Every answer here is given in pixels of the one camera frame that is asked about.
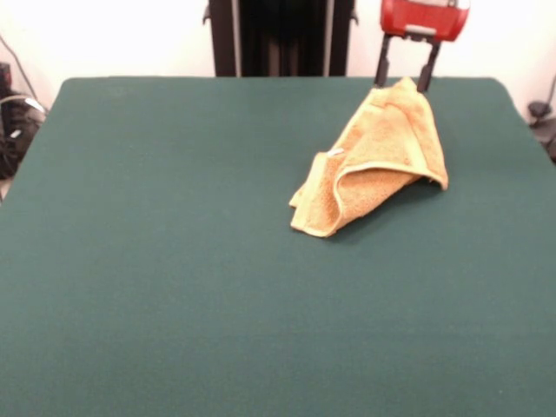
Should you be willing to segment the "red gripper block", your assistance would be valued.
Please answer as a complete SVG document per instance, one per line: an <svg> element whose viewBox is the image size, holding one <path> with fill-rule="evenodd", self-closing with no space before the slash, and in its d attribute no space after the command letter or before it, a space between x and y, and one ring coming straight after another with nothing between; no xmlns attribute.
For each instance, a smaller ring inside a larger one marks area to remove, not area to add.
<svg viewBox="0 0 556 417"><path fill-rule="evenodd" d="M423 36L435 41L427 63L422 67L417 84L419 92L427 92L441 42L454 42L463 30L470 10L469 1L407 1L383 0L381 2L381 28L385 33L374 77L374 85L383 87L389 68L388 51L391 36Z"/></svg>

